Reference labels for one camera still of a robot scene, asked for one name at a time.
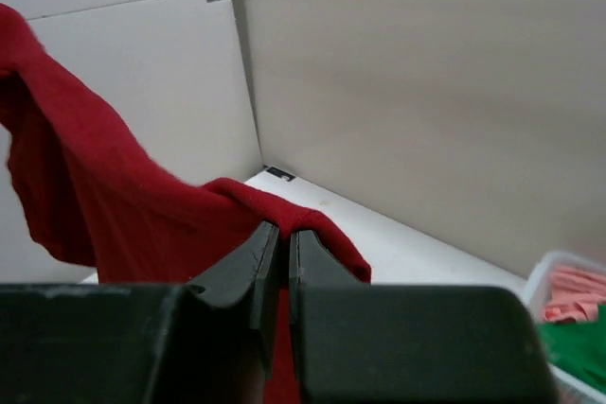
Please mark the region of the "red t shirt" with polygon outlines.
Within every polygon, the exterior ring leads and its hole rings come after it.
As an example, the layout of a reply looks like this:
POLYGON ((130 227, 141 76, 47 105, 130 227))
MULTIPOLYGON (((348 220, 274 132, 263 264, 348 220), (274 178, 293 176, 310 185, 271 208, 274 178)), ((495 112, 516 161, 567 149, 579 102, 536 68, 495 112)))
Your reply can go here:
POLYGON ((1 9, 1 122, 7 167, 32 239, 103 283, 182 283, 263 221, 316 231, 368 282, 370 265, 324 214, 229 178, 186 184, 158 166, 118 113, 51 58, 26 20, 1 9))

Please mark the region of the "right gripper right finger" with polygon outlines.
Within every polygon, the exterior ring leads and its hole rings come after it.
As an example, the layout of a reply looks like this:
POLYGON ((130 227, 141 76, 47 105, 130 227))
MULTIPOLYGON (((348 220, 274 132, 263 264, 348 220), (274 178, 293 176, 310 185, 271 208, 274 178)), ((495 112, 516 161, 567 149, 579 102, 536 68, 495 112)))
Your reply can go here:
POLYGON ((290 237, 288 280, 289 290, 303 285, 335 288, 360 283, 312 230, 298 231, 290 237))

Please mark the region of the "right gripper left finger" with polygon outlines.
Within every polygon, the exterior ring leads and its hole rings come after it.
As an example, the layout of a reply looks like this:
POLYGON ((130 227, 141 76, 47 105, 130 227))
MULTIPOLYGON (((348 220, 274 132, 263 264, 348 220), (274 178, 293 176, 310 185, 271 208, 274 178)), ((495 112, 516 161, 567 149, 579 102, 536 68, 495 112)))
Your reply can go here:
POLYGON ((256 347, 264 374, 273 373, 279 294, 280 233, 269 221, 212 267, 187 282, 213 316, 256 347))

